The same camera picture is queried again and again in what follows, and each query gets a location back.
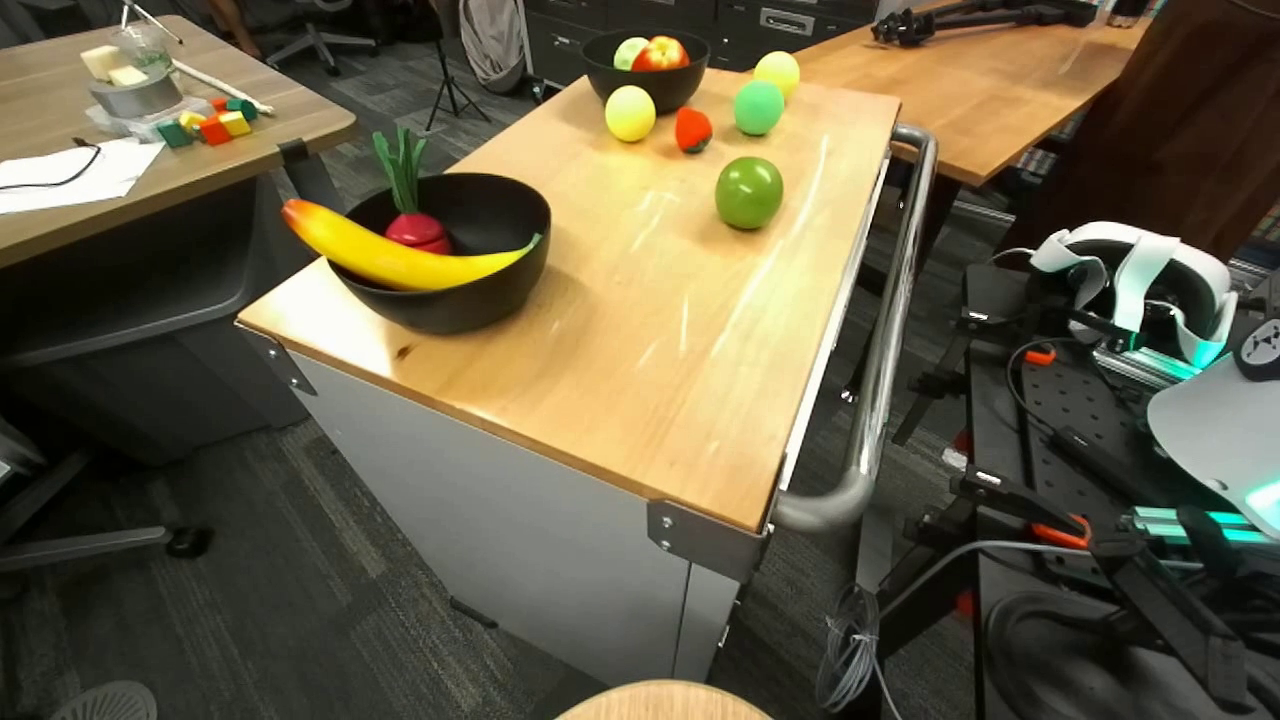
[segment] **green apple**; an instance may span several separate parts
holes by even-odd
[[[737,154],[718,166],[716,212],[727,227],[754,230],[782,203],[782,170],[765,154]]]
[[[645,47],[648,47],[645,37],[620,41],[617,50],[612,50],[612,67],[617,67],[617,72],[630,72],[630,67],[634,67],[634,57],[641,57]]]

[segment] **metal rail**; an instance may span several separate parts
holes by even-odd
[[[782,492],[770,513],[781,528],[794,528],[794,530],[853,528],[877,492],[893,381],[895,381],[895,365],[899,365],[899,349],[903,349],[925,206],[927,206],[927,187],[931,187],[931,166],[934,166],[934,140],[927,130],[895,129],[893,140],[915,149],[915,176],[907,187],[907,220],[895,230],[883,311],[879,311],[879,324],[873,336],[873,357],[867,357],[867,370],[858,384],[858,406],[854,406],[854,429],[853,429],[853,442],[844,457],[844,473],[838,473],[838,483],[824,494]]]

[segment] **fruit bowl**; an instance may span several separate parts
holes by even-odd
[[[515,314],[542,274],[551,244],[551,203],[513,180],[484,170],[423,176],[421,206],[430,212],[456,256],[513,252],[542,237],[513,266],[448,293],[402,293],[327,264],[366,308],[421,331],[466,331]],[[397,216],[393,190],[374,190],[347,212],[356,225],[383,230]]]
[[[685,67],[620,72],[620,67],[612,67],[612,50],[629,37],[650,37],[650,32],[605,32],[605,37],[582,42],[582,72],[587,72],[596,94],[609,99],[617,86],[641,85],[650,94],[654,117],[672,117],[676,107],[689,105],[689,94],[703,78],[706,41],[700,32],[663,32],[663,37],[676,37],[685,42],[685,50],[689,50]]]

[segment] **tennis ball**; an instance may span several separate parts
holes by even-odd
[[[654,105],[641,85],[622,85],[605,99],[605,129],[622,142],[641,142],[654,123]]]
[[[791,94],[800,85],[800,59],[791,50],[766,50],[752,74]]]
[[[766,137],[782,107],[789,99],[775,85],[749,78],[732,99],[732,118],[745,137]]]

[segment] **red apple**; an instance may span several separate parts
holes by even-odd
[[[667,72],[667,67],[685,67],[685,65],[689,65],[689,50],[676,37],[650,37],[630,67],[634,72]]]

